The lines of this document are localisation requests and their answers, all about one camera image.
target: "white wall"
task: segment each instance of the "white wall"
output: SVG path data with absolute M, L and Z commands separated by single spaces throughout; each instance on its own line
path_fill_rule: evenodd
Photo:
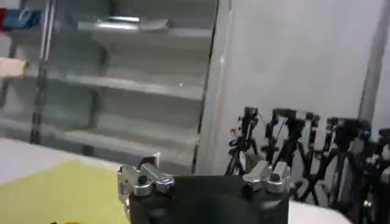
M 247 105 L 267 120 L 275 107 L 319 113 L 320 130 L 326 117 L 356 117 L 381 5 L 382 0 L 234 1 L 212 172 L 224 171 L 230 129 Z M 255 136 L 264 136 L 260 124 Z

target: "tripod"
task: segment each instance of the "tripod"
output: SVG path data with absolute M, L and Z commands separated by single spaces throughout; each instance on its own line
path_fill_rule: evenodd
M 278 117 L 285 117 L 286 122 L 283 123 L 288 128 L 288 138 L 284 141 L 282 148 L 275 160 L 274 153 L 278 151 L 275 146 L 277 138 L 273 137 L 274 127 L 278 124 Z M 291 109 L 274 109 L 272 111 L 272 120 L 266 125 L 266 138 L 268 139 L 268 145 L 261 148 L 266 152 L 266 160 L 269 164 L 277 164 L 279 161 L 284 161 L 289 167 L 292 167 L 294 160 L 294 154 L 296 150 L 301 155 L 303 162 L 303 177 L 308 178 L 310 175 L 310 165 L 314 154 L 314 142 L 316 140 L 316 129 L 318 127 L 320 117 L 311 112 L 295 111 Z M 306 121 L 310 121 L 310 135 L 308 140 L 309 153 L 305 154 L 303 144 L 299 141 L 302 137 L 302 131 L 306 126 Z M 318 204 L 318 197 L 313 194 L 314 202 Z
M 253 148 L 255 155 L 258 155 L 257 144 L 254 138 L 252 137 L 253 130 L 258 124 L 258 109 L 252 107 L 245 107 L 244 117 L 239 117 L 238 120 L 241 121 L 241 126 L 239 131 L 241 135 L 235 140 L 229 142 L 229 146 L 233 147 L 229 150 L 229 155 L 231 159 L 226 168 L 225 175 L 233 175 L 238 172 L 238 175 L 244 175 L 245 170 L 241 161 L 239 160 L 239 155 L 241 152 L 247 152 L 250 148 Z
M 385 146 L 390 145 L 390 128 L 381 129 L 379 131 L 380 138 L 378 140 L 377 151 L 379 155 L 376 161 L 376 199 L 377 208 L 375 211 L 375 224 L 388 224 L 390 222 L 390 162 L 381 157 Z
M 334 158 L 337 159 L 336 170 L 336 183 L 333 185 L 330 192 L 329 205 L 341 212 L 345 212 L 349 207 L 349 203 L 342 203 L 338 200 L 340 193 L 340 185 L 342 179 L 342 173 L 344 169 L 344 162 L 347 159 L 354 175 L 359 175 L 358 165 L 355 159 L 355 155 L 349 151 L 351 142 L 357 137 L 367 141 L 370 137 L 370 125 L 368 122 L 359 121 L 357 119 L 338 118 L 331 117 L 327 119 L 327 135 L 325 137 L 325 145 L 322 151 L 320 160 L 320 168 L 316 175 L 313 175 L 308 181 L 309 185 L 306 191 L 298 201 L 305 201 L 307 196 L 312 193 L 315 194 L 314 187 L 319 180 L 324 180 L 328 166 Z M 335 133 L 334 143 L 336 148 L 333 148 L 329 152 L 329 148 L 332 144 L 333 134 Z

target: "yellow mat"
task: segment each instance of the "yellow mat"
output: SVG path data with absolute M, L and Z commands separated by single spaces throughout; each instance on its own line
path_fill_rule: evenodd
M 126 224 L 116 174 L 70 161 L 0 185 L 1 224 Z

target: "metal shelf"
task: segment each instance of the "metal shelf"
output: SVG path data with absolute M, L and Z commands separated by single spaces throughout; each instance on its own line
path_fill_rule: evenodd
M 152 144 L 142 144 L 126 138 L 107 136 L 100 130 L 69 131 L 63 133 L 59 138 L 98 149 L 110 149 L 139 157 L 151 156 L 154 153 L 161 152 L 161 160 L 184 166 L 190 166 L 193 158 L 193 151 L 191 150 L 174 150 Z
M 36 73 L 31 73 L 23 79 L 37 78 Z M 72 85 L 82 85 L 97 88 L 121 89 L 146 94 L 156 94 L 168 97 L 178 97 L 188 100 L 203 98 L 203 88 L 198 86 L 164 86 L 154 83 L 135 82 L 133 80 L 116 79 L 101 76 L 66 75 L 65 77 L 48 77 L 48 80 L 65 82 Z
M 210 29 L 168 28 L 166 30 L 142 31 L 137 26 L 103 26 L 103 23 L 79 22 L 78 30 L 91 33 L 92 37 L 107 49 L 113 44 L 120 46 L 168 47 L 186 50 L 210 50 L 213 32 Z
M 10 116 L 1 116 L 0 117 L 0 127 L 30 133 L 32 123 L 31 121 L 26 121 L 21 119 L 20 117 L 10 117 Z M 46 136 L 57 136 L 61 133 L 60 130 L 55 128 L 53 125 L 42 124 L 41 132 Z

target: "table surface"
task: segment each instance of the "table surface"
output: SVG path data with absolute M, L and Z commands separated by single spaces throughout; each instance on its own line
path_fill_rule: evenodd
M 84 164 L 94 166 L 103 166 L 113 172 L 116 172 L 119 165 L 101 159 L 0 138 L 0 185 L 50 169 L 70 160 L 78 160 Z M 348 224 L 350 222 L 336 211 L 291 201 L 289 224 L 312 223 Z

